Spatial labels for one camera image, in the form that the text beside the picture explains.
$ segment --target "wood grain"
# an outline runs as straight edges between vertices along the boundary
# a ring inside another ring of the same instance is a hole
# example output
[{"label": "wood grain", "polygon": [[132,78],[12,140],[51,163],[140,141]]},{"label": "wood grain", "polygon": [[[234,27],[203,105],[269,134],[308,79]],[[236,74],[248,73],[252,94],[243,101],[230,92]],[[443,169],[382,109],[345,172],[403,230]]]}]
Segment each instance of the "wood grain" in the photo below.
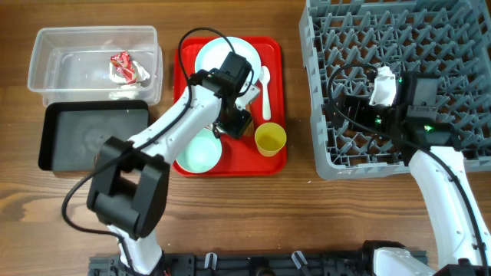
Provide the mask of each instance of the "wood grain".
[{"label": "wood grain", "polygon": [[[165,85],[154,117],[171,104],[174,49],[189,29],[210,26],[228,35],[270,36],[282,46],[286,167],[276,176],[239,179],[186,179],[171,173],[166,212],[157,227],[166,252],[323,251],[387,239],[427,250],[435,267],[433,231],[412,177],[329,182],[315,173],[298,35],[305,1],[6,3],[0,6],[1,275],[86,275],[90,256],[117,252],[112,238],[76,232],[61,219],[64,195],[81,174],[42,172],[37,165],[44,107],[26,87],[36,33],[44,27],[84,25],[153,25],[158,30]],[[488,224],[490,177],[488,172],[469,174]],[[76,194],[69,212],[78,223],[103,228],[85,207],[87,190]]]}]

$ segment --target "white plate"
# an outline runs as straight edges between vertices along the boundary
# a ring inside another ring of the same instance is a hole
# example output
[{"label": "white plate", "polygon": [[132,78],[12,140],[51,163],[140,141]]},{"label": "white plate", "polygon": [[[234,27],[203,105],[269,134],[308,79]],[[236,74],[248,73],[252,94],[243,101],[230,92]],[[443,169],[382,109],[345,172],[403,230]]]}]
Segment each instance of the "white plate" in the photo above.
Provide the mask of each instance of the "white plate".
[{"label": "white plate", "polygon": [[[230,43],[232,43],[236,53],[243,56],[252,65],[252,69],[254,70],[252,84],[255,84],[261,73],[261,58],[259,57],[259,53],[249,42],[243,39],[234,37],[227,38],[230,40]],[[220,69],[227,54],[231,51],[232,49],[230,49],[230,46],[225,39],[213,39],[199,51],[198,56],[196,57],[196,63],[194,64],[196,72],[201,69],[205,69],[206,71],[210,71],[213,68]],[[251,73],[247,76],[247,81],[251,79]]]}]

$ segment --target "black tray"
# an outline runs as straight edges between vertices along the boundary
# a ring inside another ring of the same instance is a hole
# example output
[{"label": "black tray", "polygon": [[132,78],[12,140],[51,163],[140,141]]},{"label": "black tray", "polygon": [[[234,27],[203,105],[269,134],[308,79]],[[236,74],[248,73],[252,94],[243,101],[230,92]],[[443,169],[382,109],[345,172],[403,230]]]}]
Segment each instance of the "black tray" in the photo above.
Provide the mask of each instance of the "black tray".
[{"label": "black tray", "polygon": [[53,103],[46,108],[38,165],[54,172],[86,171],[111,136],[127,140],[146,129],[142,100]]}]

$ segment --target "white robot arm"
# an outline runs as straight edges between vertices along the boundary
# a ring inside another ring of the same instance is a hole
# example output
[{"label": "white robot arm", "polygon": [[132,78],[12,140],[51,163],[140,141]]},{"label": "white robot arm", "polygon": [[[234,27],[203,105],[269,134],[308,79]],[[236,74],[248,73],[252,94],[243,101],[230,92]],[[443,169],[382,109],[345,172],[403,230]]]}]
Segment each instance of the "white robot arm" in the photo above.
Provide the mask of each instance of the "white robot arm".
[{"label": "white robot arm", "polygon": [[[172,165],[179,153],[184,150],[194,136],[202,128],[215,122],[222,108],[222,99],[205,87],[192,86],[192,89],[193,101],[182,119],[155,143],[143,149],[143,153],[148,156],[162,156],[166,163]],[[245,103],[244,99],[254,100],[259,95],[259,92],[260,90],[252,85],[244,96],[237,98],[236,106],[242,106]],[[186,89],[181,98],[155,123],[141,133],[132,136],[129,141],[134,142],[133,147],[137,148],[142,145],[166,127],[184,109],[188,97],[189,94]],[[162,256],[162,249],[157,243],[155,230],[147,237],[135,240],[127,232],[115,225],[109,225],[108,228],[112,232],[125,237],[135,270],[143,275],[150,274]],[[128,266],[122,245],[120,245],[120,256],[121,261]]]},{"label": "white robot arm", "polygon": [[[469,187],[463,167],[463,154],[453,147],[434,146],[431,152],[436,154],[459,177],[460,184],[466,191],[466,196],[472,205],[473,214],[479,224],[483,242],[491,244],[483,217],[477,207],[476,200]],[[467,259],[470,265],[482,265],[477,241],[470,222],[469,214],[463,203],[462,196],[455,183],[443,167],[433,158],[422,151],[417,151],[409,162],[411,175],[416,179],[430,215],[431,225],[437,240],[438,267],[457,265],[459,260]],[[486,250],[488,263],[491,253]],[[374,253],[374,273],[377,276],[397,275],[433,275],[436,272],[411,257],[410,252],[402,248],[379,248]]]}]

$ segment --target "white plastic piece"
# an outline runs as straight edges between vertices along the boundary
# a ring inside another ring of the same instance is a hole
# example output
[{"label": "white plastic piece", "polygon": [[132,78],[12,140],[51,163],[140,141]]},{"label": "white plastic piece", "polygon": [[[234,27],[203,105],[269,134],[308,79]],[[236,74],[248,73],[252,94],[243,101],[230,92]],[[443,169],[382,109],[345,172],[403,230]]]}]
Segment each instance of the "white plastic piece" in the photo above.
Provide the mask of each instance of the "white plastic piece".
[{"label": "white plastic piece", "polygon": [[[491,245],[491,236],[484,224],[481,212],[469,187],[463,166],[463,154],[452,147],[432,146],[431,152],[441,158],[459,178],[476,217],[483,242]],[[426,153],[418,150],[409,162],[411,175],[416,179],[423,193],[431,225],[437,240],[438,266],[458,264],[460,258],[469,259],[472,265],[481,265],[479,251],[473,248],[476,239],[473,227],[455,183],[443,167]],[[486,250],[488,263],[491,251]]]},{"label": "white plastic piece", "polygon": [[390,106],[394,102],[397,93],[396,75],[390,67],[384,66],[377,69],[374,92],[371,94],[370,105]]},{"label": "white plastic piece", "polygon": [[431,276],[435,270],[424,265],[402,248],[379,248],[374,253],[377,276]]},{"label": "white plastic piece", "polygon": [[[184,109],[188,99],[186,87],[181,98],[161,118],[147,129],[133,135],[129,140],[134,141],[133,147],[138,147],[157,135],[167,127]],[[149,156],[161,155],[164,160],[172,164],[179,153],[187,146],[194,136],[203,128],[213,123],[219,115],[222,100],[204,87],[193,87],[193,101],[191,107],[176,125],[154,144],[143,149],[142,152]]]},{"label": "white plastic piece", "polygon": [[262,118],[264,120],[271,119],[271,105],[269,104],[268,83],[271,80],[269,69],[266,66],[261,67],[259,81],[262,85]]},{"label": "white plastic piece", "polygon": [[[130,238],[128,233],[114,225],[109,225],[108,228],[111,232],[123,236],[135,271],[143,275],[149,275],[159,262],[160,257],[162,257],[162,248],[160,248],[159,244],[157,243],[155,230],[153,230],[147,237],[138,238],[135,241]],[[124,254],[123,245],[119,244],[119,247],[121,261],[126,266],[129,266],[126,255]]]},{"label": "white plastic piece", "polygon": [[[137,83],[148,80],[150,78],[150,74],[141,66],[137,61],[131,61],[133,66],[135,67],[138,78],[137,78]],[[117,72],[115,66],[112,63],[109,63],[109,78],[116,84],[126,84],[126,79],[124,77],[121,77],[119,73]]]}]

